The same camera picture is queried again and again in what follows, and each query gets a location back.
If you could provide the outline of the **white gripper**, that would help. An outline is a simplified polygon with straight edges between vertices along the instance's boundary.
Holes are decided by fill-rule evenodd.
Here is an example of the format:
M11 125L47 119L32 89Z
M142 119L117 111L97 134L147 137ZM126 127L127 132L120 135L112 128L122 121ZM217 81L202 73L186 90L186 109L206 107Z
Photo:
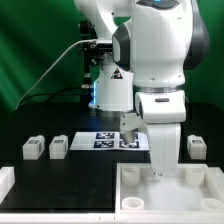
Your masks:
M137 92L135 108L146 128L152 170L163 177L178 164L181 123L186 119L185 93Z

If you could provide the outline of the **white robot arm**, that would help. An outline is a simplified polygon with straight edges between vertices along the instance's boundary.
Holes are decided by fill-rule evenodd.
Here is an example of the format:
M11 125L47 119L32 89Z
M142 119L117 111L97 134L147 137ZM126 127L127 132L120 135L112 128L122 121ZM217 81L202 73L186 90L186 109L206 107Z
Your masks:
M124 141L147 135L154 173L176 168L186 119L184 72L202 62L209 35L197 0L74 0L96 39L89 63L100 65L92 112L119 115Z

